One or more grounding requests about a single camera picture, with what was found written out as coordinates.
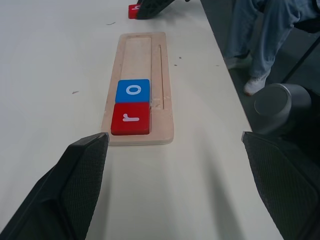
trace white table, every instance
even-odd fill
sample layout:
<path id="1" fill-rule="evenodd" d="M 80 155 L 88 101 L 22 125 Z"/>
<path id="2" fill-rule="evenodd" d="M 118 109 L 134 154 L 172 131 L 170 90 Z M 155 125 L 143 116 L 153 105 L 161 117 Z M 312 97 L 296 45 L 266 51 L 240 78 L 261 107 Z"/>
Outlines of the white table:
<path id="1" fill-rule="evenodd" d="M 0 230 L 69 144 L 100 131 L 119 36 L 165 32 L 174 141 L 108 149 L 87 239 L 282 239 L 258 195 L 241 142 L 250 127 L 200 1 L 176 0 L 150 20 L 128 19 L 134 3 L 1 1 Z"/>

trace black object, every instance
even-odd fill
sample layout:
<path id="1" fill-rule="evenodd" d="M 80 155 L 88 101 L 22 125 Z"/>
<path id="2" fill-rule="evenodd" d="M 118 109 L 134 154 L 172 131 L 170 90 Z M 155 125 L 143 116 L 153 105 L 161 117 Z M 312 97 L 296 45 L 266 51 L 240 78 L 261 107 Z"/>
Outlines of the black object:
<path id="1" fill-rule="evenodd" d="M 0 240 L 85 240 L 100 193 L 109 136 L 71 144 L 33 187 Z"/>
<path id="2" fill-rule="evenodd" d="M 319 240 L 319 150 L 302 152 L 294 142 L 252 132 L 242 141 L 259 195 L 283 239 Z M 319 141 L 312 146 L 319 149 Z"/>
<path id="3" fill-rule="evenodd" d="M 317 0 L 312 0 L 313 7 L 315 11 L 317 11 L 320 14 L 320 9 L 317 3 Z M 260 12 L 265 11 L 266 6 L 262 5 L 260 7 Z M 315 19 L 309 19 L 301 22 L 297 22 L 294 24 L 294 27 L 296 29 L 300 29 L 304 32 L 307 32 L 309 34 L 315 34 L 320 32 L 320 17 L 317 17 Z M 302 56 L 302 58 L 297 62 L 296 65 L 292 68 L 292 70 L 285 76 L 285 78 L 282 80 L 282 83 L 285 84 L 292 75 L 297 71 L 297 69 L 304 63 L 304 61 L 309 57 L 309 55 L 314 51 L 314 49 L 320 44 L 320 37 L 312 44 L 312 46 L 306 51 L 306 53 Z"/>
<path id="4" fill-rule="evenodd" d="M 174 0 L 138 0 L 141 4 L 136 19 L 150 19 L 168 7 Z"/>
<path id="5" fill-rule="evenodd" d="M 270 84 L 249 100 L 248 120 L 254 133 L 280 136 L 308 117 L 312 99 L 296 84 Z"/>

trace wooden board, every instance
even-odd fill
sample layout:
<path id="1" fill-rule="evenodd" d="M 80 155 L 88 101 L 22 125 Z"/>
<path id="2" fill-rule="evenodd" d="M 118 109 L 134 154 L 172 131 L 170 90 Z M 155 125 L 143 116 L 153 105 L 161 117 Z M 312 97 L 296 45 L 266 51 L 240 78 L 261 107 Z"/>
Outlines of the wooden board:
<path id="1" fill-rule="evenodd" d="M 150 134 L 111 134 L 111 121 L 119 80 L 149 79 L 151 85 Z M 108 132 L 109 145 L 158 145 L 172 142 L 174 121 L 164 32 L 129 33 L 120 36 L 106 99 L 102 132 Z"/>

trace shoe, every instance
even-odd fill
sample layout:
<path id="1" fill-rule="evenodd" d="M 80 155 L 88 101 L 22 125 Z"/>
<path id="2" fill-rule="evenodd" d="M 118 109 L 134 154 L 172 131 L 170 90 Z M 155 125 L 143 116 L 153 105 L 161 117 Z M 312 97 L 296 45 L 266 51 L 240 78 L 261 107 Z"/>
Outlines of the shoe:
<path id="1" fill-rule="evenodd" d="M 225 58 L 225 65 L 230 69 L 244 69 L 251 66 L 252 63 L 252 56 L 249 53 L 246 58 L 239 58 L 239 57 L 230 57 Z"/>
<path id="2" fill-rule="evenodd" d="M 260 77 L 251 77 L 250 80 L 244 86 L 244 93 L 248 96 L 252 96 L 256 92 L 265 87 L 267 77 L 270 74 L 270 70 Z"/>

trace red tile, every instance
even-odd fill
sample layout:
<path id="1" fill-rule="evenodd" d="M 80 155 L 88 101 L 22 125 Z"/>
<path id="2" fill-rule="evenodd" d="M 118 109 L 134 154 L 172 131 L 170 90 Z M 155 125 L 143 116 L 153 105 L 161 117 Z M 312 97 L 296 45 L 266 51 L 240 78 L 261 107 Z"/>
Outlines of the red tile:
<path id="1" fill-rule="evenodd" d="M 140 4 L 129 5 L 129 19 L 136 19 L 140 8 Z"/>
<path id="2" fill-rule="evenodd" d="M 146 135 L 150 133 L 150 105 L 148 102 L 116 103 L 114 105 L 112 135 Z"/>

